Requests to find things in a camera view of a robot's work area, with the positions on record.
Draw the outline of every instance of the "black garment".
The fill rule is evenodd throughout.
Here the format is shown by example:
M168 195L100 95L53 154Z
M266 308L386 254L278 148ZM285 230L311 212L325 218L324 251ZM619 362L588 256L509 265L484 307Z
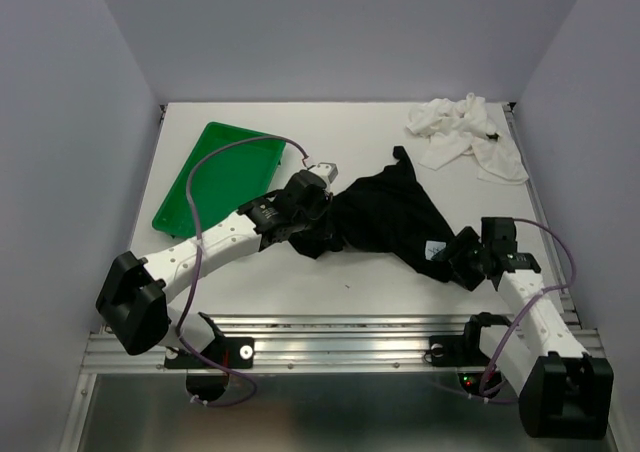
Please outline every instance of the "black garment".
M428 240L448 243L453 231L416 181L404 147L394 147L393 156L398 163L356 180L333 198L318 227L292 235L289 242L314 259L346 244L366 252L392 252L416 272L447 282L449 264L427 260L425 245Z

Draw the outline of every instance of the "wall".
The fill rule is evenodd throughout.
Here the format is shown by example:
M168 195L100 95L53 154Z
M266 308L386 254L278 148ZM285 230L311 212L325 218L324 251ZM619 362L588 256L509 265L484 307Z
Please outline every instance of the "wall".
M0 0L0 450L57 450L159 119L103 0Z
M169 100L514 100L575 0L106 0Z
M545 212L579 266L573 298L600 331L630 423L640 420L638 17L638 0L578 0L516 107Z

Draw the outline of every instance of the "metal frame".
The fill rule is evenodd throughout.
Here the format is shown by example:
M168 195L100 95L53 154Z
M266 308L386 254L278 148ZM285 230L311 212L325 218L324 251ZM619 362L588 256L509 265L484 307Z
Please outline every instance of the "metal frame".
M504 104L503 110L520 148L511 107ZM527 167L524 155L523 162ZM527 182L527 190L537 220L546 224L532 180ZM544 235L543 241L554 279L558 283L564 282L553 241ZM581 328L569 293L561 294L561 301L565 311L562 317L569 329L593 356L603 357L604 349L597 331ZM254 367L245 371L251 374L425 373L447 370L436 369L425 361L428 337L434 333L462 332L469 316L220 316L214 319L225 335L250 335L256 339ZM164 368L165 350L154 347L145 354L131 357L108 328L91 334L60 450L78 450L99 374L184 374L184 371ZM482 368L451 370L471 372ZM612 427L606 440L612 450L617 450Z

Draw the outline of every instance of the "white cloth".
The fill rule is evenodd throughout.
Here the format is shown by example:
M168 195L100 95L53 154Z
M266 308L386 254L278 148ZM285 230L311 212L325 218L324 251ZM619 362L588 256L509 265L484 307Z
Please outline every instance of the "white cloth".
M461 155L474 155L481 180L522 184L529 179L515 142L489 118L483 97L469 94L459 102L434 99L416 106L407 129L429 141L420 160L425 167L438 170Z

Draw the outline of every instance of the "cable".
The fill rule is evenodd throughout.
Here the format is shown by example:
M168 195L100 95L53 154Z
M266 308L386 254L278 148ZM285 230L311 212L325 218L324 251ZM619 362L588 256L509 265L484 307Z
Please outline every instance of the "cable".
M509 338L515 332L516 328L518 327L518 325L520 324L522 319L531 310L531 308L536 304L536 302L538 302L538 300L540 300L542 297L544 297L549 292L553 292L554 290L561 290L561 289L566 289L568 287L571 287L576 281L577 269L576 269L575 260L573 259L573 254L571 254L571 251L569 250L569 247L567 247L567 245L562 241L562 239L560 239L560 237L558 237L558 235L556 235L555 232L553 232L547 226L542 225L542 224L540 224L538 222L535 222L533 220L529 220L529 219L513 219L513 221L514 222L524 222L525 224L535 225L539 229L542 229L545 232L547 232L549 235L551 235L551 237L553 237L556 240L556 242L558 242L558 244L560 244L560 246L564 250L565 254L567 255L567 258L569 259L569 264L571 265L571 276L569 277L569 280L567 281L566 284L551 285L551 286L542 288L540 290L540 292L538 292L536 295L531 297L529 302L527 302L527 304L522 308L522 310L518 313L518 315L516 315L516 317L513 319L513 322L511 322L511 325L509 326L509 328L505 332L504 336L502 337L502 339L498 343L498 346L496 347L496 350L493 353L493 356L489 360L489 364L487 364L486 369L484 369L484 373L482 374L482 378L480 379L480 389L479 390L480 390L480 394L481 395L491 394L497 389L497 387L500 387L500 385L498 385L498 386L496 386L496 387L494 387L492 389L485 390L487 382L489 381L489 377L490 377L491 373L496 368L496 362L498 361L498 357L500 357L500 354L502 353L502 351L504 350L505 346L507 345L507 342L509 341Z
M213 157L215 157L216 155L224 152L225 150L229 150L233 147L238 147L240 145L245 145L245 144L250 144L253 142L259 142L262 140L282 140L283 142L286 142L288 144L293 145L295 148L297 148L303 156L303 163L306 159L309 158L309 155L307 154L307 152L302 148L302 146L300 144L298 144L297 142L288 139L286 137L280 137L278 135L263 135L260 137L251 137L248 139L243 139L243 140L239 140L237 142L233 142L231 144L225 145L224 147L220 147L219 149L214 150L213 152L210 152L209 154L207 154L205 157L203 157L202 159L200 159L200 161L193 167L193 169L191 169L191 172L189 173L189 176L187 178L187 186L186 186L186 196L187 196L187 202L189 203L189 208L191 209L191 215L193 217L193 225L196 229L196 239L198 241L200 241L200 243L202 243L202 223L200 221L200 215L198 214L198 208L196 206L196 203L193 199L193 195L191 194L191 187L193 185L193 178L196 174L196 172L198 172L198 170L200 169L200 167L202 167L207 161L209 161L209 159L212 159ZM180 316L180 318L178 319L178 323L176 324L176 335L178 336L178 340L180 341L180 343L184 346L184 348L194 357L196 357L198 360L200 360L203 364L208 365L209 367L212 367L214 369L218 369L226 374L229 375L234 375L240 379L243 379L245 381L247 381L250 385L251 385L251 391L246 394L243 397L240 397L239 399L233 400L231 402L225 402L222 404L218 404L218 403L213 403L213 402L205 402L202 401L200 399L198 399L197 397L192 397L192 400L202 404L202 405L206 405L207 407L230 407L232 405L237 405L237 404L241 404L242 402L246 402L247 400L249 400L251 397L253 397L254 395L256 395L256 393L258 392L258 384L257 382L251 378L249 375L244 374L242 372L239 372L237 370L234 369L230 369L228 367L225 367L221 364L218 364L210 359L208 359L207 357L205 357L204 355L202 355L200 352L198 352L195 348L193 348L193 346L191 346L191 344L189 344L187 342L187 340L182 336L182 326L184 325L184 321L187 318L187 315L189 315L189 311L191 310L191 306L193 305L193 299L195 298L196 295L196 288L198 286L198 279L200 278L200 269L202 267L202 248L200 247L196 247L196 263L194 266L194 271L193 271L193 276L191 278L191 287L189 289L189 296L187 297L187 302L185 304L184 310L182 311L182 315Z

